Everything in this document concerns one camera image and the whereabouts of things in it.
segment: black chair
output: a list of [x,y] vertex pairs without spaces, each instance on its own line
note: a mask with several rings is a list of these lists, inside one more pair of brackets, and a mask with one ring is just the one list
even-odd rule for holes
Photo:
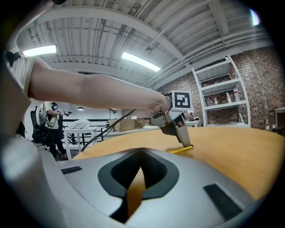
[[41,143],[43,146],[49,146],[47,129],[37,124],[36,111],[31,111],[31,119],[33,123],[33,142]]

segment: cardboard box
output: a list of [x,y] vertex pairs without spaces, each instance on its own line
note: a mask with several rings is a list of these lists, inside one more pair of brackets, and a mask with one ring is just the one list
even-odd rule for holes
[[[117,119],[110,119],[109,124],[112,125]],[[134,119],[122,119],[115,125],[114,131],[126,131],[134,129]]]

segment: ceiling light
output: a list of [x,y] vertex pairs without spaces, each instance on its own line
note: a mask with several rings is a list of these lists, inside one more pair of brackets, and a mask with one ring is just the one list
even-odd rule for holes
[[144,59],[141,59],[135,55],[129,54],[127,52],[124,52],[122,55],[122,59],[127,59],[129,61],[135,62],[137,64],[140,64],[142,66],[145,66],[151,70],[154,70],[155,72],[158,72],[160,70],[160,68]]
[[260,20],[258,18],[258,15],[252,10],[252,9],[249,9],[250,12],[251,12],[251,17],[252,17],[252,24],[253,25],[258,25],[260,23]]
[[56,52],[57,52],[56,45],[51,45],[51,46],[33,48],[30,50],[24,51],[24,55],[26,57],[29,57],[29,56],[43,55],[43,54],[56,53]]

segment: black cable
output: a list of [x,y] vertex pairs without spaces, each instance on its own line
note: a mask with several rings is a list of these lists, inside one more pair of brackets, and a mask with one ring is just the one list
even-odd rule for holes
[[103,132],[101,132],[99,135],[95,136],[93,139],[91,139],[87,144],[85,144],[85,146],[82,148],[81,152],[84,151],[86,149],[86,147],[92,143],[93,141],[95,141],[97,138],[101,137],[105,132],[107,132],[108,130],[111,130],[117,123],[119,123],[122,119],[124,119],[125,117],[127,117],[128,115],[131,115],[133,112],[135,111],[135,109],[133,109],[131,112],[127,113],[126,115],[122,116],[120,119],[118,119],[115,123],[113,123],[111,126],[109,126],[108,128],[106,128]]

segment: ceiling beam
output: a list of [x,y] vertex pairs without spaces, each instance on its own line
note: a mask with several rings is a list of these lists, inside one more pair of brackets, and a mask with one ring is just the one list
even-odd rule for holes
[[252,49],[262,48],[262,47],[271,46],[271,45],[273,45],[273,43],[271,41],[254,41],[254,42],[248,42],[248,43],[243,44],[243,45],[239,45],[236,47],[229,48],[227,50],[213,54],[213,55],[211,55],[205,59],[197,61],[197,62],[191,64],[190,66],[186,67],[186,68],[183,68],[182,70],[180,70],[180,71],[172,74],[171,76],[161,80],[160,82],[156,83],[154,86],[152,86],[152,89],[157,90],[161,86],[163,86],[163,85],[165,85],[165,84],[167,84],[167,83],[191,72],[192,68],[194,68],[194,69],[200,68],[200,67],[205,66],[207,64],[210,64],[214,61],[222,59],[226,55],[235,55],[235,54],[243,53],[245,51],[249,51]]
[[220,0],[212,0],[208,6],[214,16],[220,35],[222,37],[228,35],[228,24]]
[[[128,25],[151,38],[156,38],[160,33],[159,30],[155,29],[148,23],[131,16],[127,13],[123,13],[117,10],[103,8],[103,7],[91,7],[91,6],[68,6],[59,7],[48,10],[32,23],[27,25],[25,29],[31,28],[37,24],[44,23],[50,20],[56,20],[68,17],[94,17],[105,20],[115,21],[121,24]],[[180,50],[169,40],[165,35],[160,35],[157,40],[162,46],[170,51],[176,58],[180,59],[183,54]]]
[[129,72],[123,69],[118,69],[105,65],[98,65],[93,63],[80,63],[80,62],[59,62],[51,63],[52,68],[66,70],[66,71],[83,71],[91,73],[102,73],[110,76],[118,77],[122,80],[127,79],[134,83],[144,83],[147,80],[146,76],[139,75],[133,72]]

